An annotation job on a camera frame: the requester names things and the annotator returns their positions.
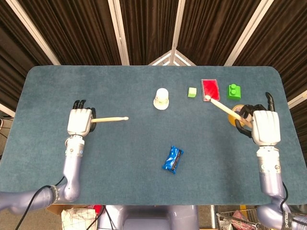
green toy block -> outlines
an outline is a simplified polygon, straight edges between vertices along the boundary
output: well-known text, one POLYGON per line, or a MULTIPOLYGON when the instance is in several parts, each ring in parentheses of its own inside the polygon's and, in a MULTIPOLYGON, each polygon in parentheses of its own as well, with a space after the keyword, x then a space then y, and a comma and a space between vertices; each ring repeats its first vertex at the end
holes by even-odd
POLYGON ((241 87, 236 84, 231 84, 228 86, 227 98, 232 100, 241 99, 241 87))
POLYGON ((196 88, 189 87, 188 97, 196 97, 196 88))

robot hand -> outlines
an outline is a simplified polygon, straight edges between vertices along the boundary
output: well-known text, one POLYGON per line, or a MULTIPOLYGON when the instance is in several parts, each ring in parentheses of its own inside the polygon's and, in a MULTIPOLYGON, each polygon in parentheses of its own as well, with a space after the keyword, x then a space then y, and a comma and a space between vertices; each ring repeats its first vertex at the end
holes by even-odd
POLYGON ((93 132, 96 127, 96 123, 91 123, 91 120, 96 118, 96 110, 89 107, 83 109, 85 101, 77 100, 73 104, 67 126, 69 135, 85 137, 89 132, 93 132))
POLYGON ((275 146, 281 140, 279 118, 275 112, 273 97, 268 92, 265 95, 268 99, 268 109, 261 104, 246 104, 239 112, 239 115, 244 118, 251 114, 253 126, 251 131, 243 128, 238 120, 235 120, 235 123, 238 131, 253 138, 258 146, 275 146))

robotic arm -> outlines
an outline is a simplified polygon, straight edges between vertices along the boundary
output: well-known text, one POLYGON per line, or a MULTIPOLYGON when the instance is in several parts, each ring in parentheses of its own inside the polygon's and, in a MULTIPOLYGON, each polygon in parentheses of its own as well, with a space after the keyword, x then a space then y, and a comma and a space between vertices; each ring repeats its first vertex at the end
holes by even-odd
POLYGON ((275 145, 281 140, 279 118, 275 112, 273 97, 266 92, 268 109, 263 105, 245 105, 240 115, 252 115, 252 131, 241 126, 236 120, 238 131, 252 138, 259 146, 257 151, 261 191, 271 197, 271 203, 257 209, 259 221, 271 229, 307 230, 307 217, 293 216, 285 203, 279 150, 275 145))
POLYGON ((66 139, 65 163, 63 175, 67 182, 62 185, 46 185, 38 190, 6 193, 0 192, 0 211, 8 208, 12 213, 24 213, 35 193, 36 196, 29 210, 45 208, 60 202, 72 202, 80 195, 79 172, 83 156, 84 140, 89 132, 94 131, 96 123, 91 119, 96 118, 94 108, 83 109, 85 100, 75 101, 70 113, 67 131, 70 135, 66 139))

brown curtain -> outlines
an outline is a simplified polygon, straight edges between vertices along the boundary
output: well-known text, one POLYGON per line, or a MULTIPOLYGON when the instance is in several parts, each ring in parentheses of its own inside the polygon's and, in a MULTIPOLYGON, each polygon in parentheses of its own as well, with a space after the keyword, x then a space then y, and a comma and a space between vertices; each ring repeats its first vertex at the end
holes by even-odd
POLYGON ((259 3, 186 0, 178 51, 196 65, 224 65, 259 3))
POLYGON ((307 164, 307 100, 293 107, 290 112, 307 164))
POLYGON ((0 34, 0 103, 15 111, 28 71, 52 63, 6 1, 0 1, 0 34))
POLYGON ((130 65, 171 50, 178 0, 120 0, 130 65))
POLYGON ((107 0, 19 0, 62 65, 121 65, 107 0))
POLYGON ((307 0, 274 1, 236 66, 273 66, 288 100, 307 90, 307 0))

blue packet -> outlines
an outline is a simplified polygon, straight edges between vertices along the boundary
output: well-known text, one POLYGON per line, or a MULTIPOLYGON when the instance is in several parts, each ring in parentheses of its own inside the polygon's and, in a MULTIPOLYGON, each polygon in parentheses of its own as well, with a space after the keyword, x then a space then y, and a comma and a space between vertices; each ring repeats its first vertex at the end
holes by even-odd
POLYGON ((162 169, 169 170, 173 174, 176 174, 176 168, 179 164, 180 157, 182 154, 183 150, 172 146, 169 155, 165 161, 165 164, 162 166, 162 169))

